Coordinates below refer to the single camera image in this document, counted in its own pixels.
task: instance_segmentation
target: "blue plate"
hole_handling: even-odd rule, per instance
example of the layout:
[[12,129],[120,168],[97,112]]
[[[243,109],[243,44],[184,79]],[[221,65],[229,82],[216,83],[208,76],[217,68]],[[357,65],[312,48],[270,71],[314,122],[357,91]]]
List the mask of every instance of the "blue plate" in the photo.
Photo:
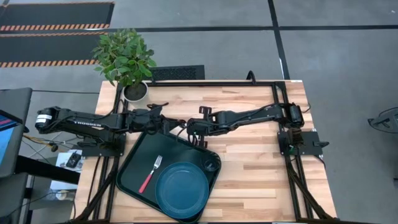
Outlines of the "blue plate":
[[177,219],[190,218],[206,205],[209,183],[199,167],[189,162],[176,162],[160,174],[155,196],[166,215]]

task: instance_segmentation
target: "green leaves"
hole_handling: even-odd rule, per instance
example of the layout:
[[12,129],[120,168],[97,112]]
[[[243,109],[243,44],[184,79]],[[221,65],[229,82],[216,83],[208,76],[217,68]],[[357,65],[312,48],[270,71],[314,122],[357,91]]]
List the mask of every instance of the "green leaves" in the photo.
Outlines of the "green leaves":
[[156,62],[154,60],[152,60],[152,59],[148,59],[147,63],[151,67],[156,67]]
[[156,67],[150,58],[154,51],[148,49],[144,39],[134,29],[100,35],[97,44],[93,49],[93,58],[99,61],[99,67],[94,70],[104,73],[112,85],[113,81],[122,86],[138,84],[144,76],[152,76],[148,68]]

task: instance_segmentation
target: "white pot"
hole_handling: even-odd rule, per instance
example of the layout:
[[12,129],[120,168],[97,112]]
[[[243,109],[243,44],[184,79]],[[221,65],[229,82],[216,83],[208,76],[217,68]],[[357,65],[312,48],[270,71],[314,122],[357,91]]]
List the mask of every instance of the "white pot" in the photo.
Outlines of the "white pot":
[[141,83],[144,84],[146,89],[147,89],[147,91],[145,92],[145,95],[141,99],[139,99],[139,100],[129,100],[129,99],[127,99],[126,96],[124,95],[124,90],[126,89],[126,87],[123,87],[123,89],[122,89],[123,98],[126,99],[128,102],[130,102],[133,105],[146,103],[146,101],[147,101],[146,99],[148,98],[148,90],[149,89],[148,89],[148,85],[145,82],[141,82]]

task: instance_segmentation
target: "butcher block tabletop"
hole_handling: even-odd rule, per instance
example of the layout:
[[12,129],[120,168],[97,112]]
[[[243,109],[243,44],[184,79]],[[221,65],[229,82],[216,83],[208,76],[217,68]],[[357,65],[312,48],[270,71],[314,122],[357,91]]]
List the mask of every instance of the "butcher block tabletop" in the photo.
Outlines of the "butcher block tabletop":
[[[285,81],[289,102],[308,109],[304,85],[301,81]],[[96,114],[112,110],[116,88],[103,82],[99,93]],[[269,86],[178,86],[149,87],[151,103],[162,104],[162,114],[168,118],[188,120],[201,118],[199,106],[209,106],[213,112],[232,110],[235,112],[253,110],[273,103]],[[314,128],[311,111],[303,114],[304,131]],[[180,128],[172,130],[177,134]],[[294,221],[294,211],[284,157],[279,152],[276,122],[265,122],[241,126],[221,136],[206,137],[208,149],[216,152],[222,161],[221,172],[211,191],[205,211],[199,222],[271,222]],[[140,133],[127,134],[127,144],[119,166],[129,154]],[[180,137],[187,138],[186,132]],[[99,162],[93,186],[94,196],[100,179],[102,160]],[[335,217],[328,179],[323,164],[314,156],[302,156],[308,189],[325,211]],[[79,215],[86,207],[91,180],[97,157],[88,157],[76,192],[76,212]],[[113,160],[109,160],[108,171]],[[299,189],[298,199],[301,214],[305,217],[303,197]],[[99,218],[104,218],[108,190],[101,201]],[[112,222],[176,222],[163,213],[132,198],[115,188]]]

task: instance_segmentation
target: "concrete floor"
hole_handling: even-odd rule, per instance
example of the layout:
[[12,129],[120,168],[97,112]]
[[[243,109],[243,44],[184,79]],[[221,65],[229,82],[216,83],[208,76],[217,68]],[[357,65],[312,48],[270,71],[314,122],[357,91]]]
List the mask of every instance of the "concrete floor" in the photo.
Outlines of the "concrete floor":
[[[40,1],[11,0],[14,2]],[[274,2],[280,26],[398,24],[395,0]],[[113,28],[271,24],[265,0],[118,0],[111,21]],[[366,120],[397,106],[398,30],[283,31],[281,35],[291,79],[304,81],[315,126],[321,139],[330,141],[325,148],[326,171],[338,216],[357,222],[396,223],[398,189],[392,178],[398,176],[398,138],[371,129]],[[249,69],[257,79],[282,78],[272,31],[143,36],[155,50],[159,66],[204,64],[207,79],[245,78]],[[102,79],[93,66],[0,70],[0,88],[99,91]],[[97,97],[33,93],[27,125],[37,136],[33,126],[38,109],[58,105],[94,112]],[[67,134],[57,137],[67,138]],[[32,153],[22,145],[21,154]],[[55,156],[48,150],[42,154]],[[37,210],[33,223],[48,223],[44,220],[54,211],[63,212],[51,215],[52,222],[65,221],[71,207]]]

